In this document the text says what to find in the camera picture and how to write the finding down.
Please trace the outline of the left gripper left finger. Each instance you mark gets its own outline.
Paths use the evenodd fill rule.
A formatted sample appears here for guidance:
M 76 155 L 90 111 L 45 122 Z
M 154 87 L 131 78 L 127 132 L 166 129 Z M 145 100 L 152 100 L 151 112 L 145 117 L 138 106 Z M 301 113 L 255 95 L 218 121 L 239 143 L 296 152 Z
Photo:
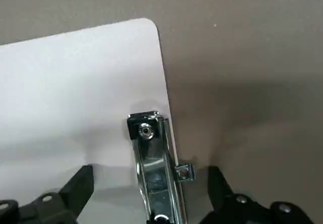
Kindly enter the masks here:
M 1 223 L 77 223 L 93 192 L 93 166 L 84 165 L 58 192 L 44 193 L 25 205 L 1 200 Z

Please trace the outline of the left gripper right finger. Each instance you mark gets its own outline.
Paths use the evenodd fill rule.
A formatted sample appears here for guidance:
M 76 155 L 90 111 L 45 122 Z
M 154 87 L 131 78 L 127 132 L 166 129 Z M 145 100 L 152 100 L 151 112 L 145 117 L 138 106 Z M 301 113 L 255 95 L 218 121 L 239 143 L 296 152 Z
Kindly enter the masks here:
M 245 194 L 234 192 L 217 166 L 208 167 L 207 190 L 213 210 L 200 223 L 313 223 L 291 202 L 275 201 L 265 207 Z

